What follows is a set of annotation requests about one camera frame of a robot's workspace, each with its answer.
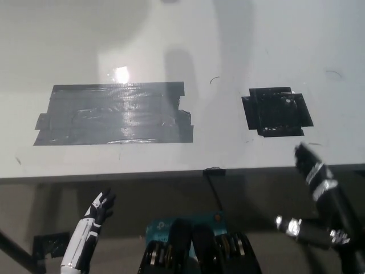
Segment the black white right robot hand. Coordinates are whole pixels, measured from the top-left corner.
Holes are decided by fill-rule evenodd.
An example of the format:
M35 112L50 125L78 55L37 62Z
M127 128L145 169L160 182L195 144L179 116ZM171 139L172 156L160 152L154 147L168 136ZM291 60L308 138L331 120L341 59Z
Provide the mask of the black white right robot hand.
M296 146L294 155L295 166L304 177L313 201L317 202L325 192L338 186L328 166L305 143Z

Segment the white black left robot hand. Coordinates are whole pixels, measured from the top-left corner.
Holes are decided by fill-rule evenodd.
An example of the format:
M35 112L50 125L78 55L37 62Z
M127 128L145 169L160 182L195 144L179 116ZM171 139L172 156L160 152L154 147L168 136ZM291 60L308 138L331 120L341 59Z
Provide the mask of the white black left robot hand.
M60 274L89 273L102 225L113 214L115 197L107 189L91 203L71 236L60 265Z

